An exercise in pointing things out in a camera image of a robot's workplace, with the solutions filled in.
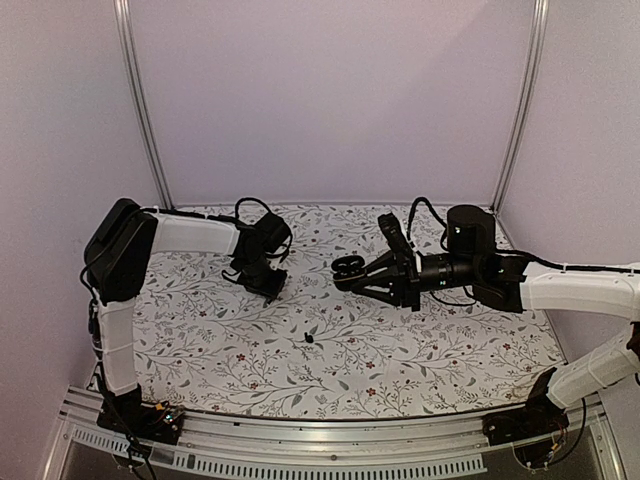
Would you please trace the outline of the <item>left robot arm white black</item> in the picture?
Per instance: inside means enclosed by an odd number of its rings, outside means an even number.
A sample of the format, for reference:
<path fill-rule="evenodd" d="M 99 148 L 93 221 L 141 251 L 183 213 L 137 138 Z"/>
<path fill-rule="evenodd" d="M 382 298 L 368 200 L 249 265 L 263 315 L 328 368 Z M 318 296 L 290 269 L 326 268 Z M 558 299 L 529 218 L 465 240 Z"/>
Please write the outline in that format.
<path fill-rule="evenodd" d="M 84 251 L 82 278 L 92 292 L 94 348 L 107 391 L 117 398 L 108 410 L 128 434 L 148 426 L 148 412 L 131 397 L 139 383 L 134 365 L 133 317 L 151 257 L 156 253 L 208 253 L 228 256 L 232 282 L 273 301 L 286 271 L 271 260 L 287 255 L 293 240 L 285 220 L 266 211 L 255 223 L 236 216 L 142 207 L 120 198 Z"/>

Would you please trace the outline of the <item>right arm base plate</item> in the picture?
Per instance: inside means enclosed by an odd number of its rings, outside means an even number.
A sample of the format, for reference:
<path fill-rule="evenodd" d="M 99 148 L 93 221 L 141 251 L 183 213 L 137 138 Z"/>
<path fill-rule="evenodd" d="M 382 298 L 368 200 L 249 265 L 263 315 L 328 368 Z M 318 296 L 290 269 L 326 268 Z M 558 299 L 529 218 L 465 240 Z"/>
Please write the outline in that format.
<path fill-rule="evenodd" d="M 548 467 L 566 440 L 569 420 L 565 409 L 547 397 L 548 384 L 556 372 L 553 367 L 535 381 L 523 406 L 482 417 L 482 431 L 491 446 L 544 436 L 537 443 L 516 447 L 516 460 L 525 468 Z"/>

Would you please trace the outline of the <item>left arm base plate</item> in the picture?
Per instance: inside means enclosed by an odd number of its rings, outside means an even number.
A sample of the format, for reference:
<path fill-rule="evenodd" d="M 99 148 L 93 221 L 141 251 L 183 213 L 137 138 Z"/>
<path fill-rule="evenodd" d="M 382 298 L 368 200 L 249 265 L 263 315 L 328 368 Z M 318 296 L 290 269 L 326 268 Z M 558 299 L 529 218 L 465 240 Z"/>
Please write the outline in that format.
<path fill-rule="evenodd" d="M 103 395 L 97 425 L 138 439 L 176 445 L 181 435 L 185 409 L 167 401 L 147 404 L 141 389 L 123 395 Z"/>

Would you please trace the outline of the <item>black earbud charging case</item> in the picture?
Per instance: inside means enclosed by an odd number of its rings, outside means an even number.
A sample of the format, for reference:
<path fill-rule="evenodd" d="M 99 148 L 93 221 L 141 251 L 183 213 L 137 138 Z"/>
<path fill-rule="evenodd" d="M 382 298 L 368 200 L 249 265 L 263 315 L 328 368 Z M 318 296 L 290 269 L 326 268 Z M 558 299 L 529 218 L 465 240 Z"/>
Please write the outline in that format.
<path fill-rule="evenodd" d="M 365 260 L 359 255 L 347 255 L 331 263 L 333 282 L 340 291 L 349 291 L 351 285 L 366 276 Z"/>

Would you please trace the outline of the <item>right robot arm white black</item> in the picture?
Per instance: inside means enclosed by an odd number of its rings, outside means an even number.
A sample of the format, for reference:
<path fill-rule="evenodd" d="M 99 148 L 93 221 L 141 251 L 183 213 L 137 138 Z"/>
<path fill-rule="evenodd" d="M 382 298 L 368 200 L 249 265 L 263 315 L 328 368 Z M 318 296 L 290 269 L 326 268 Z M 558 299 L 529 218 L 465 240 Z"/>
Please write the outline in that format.
<path fill-rule="evenodd" d="M 494 217 L 474 205 L 454 206 L 440 222 L 445 250 L 424 255 L 414 246 L 409 225 L 392 213 L 379 216 L 388 251 L 372 262 L 358 255 L 335 260 L 335 286 L 413 311 L 424 292 L 468 287 L 476 302 L 497 311 L 575 311 L 626 320 L 627 327 L 612 339 L 539 376 L 517 415 L 517 427 L 527 436 L 539 435 L 556 412 L 638 373 L 638 265 L 560 264 L 500 249 Z"/>

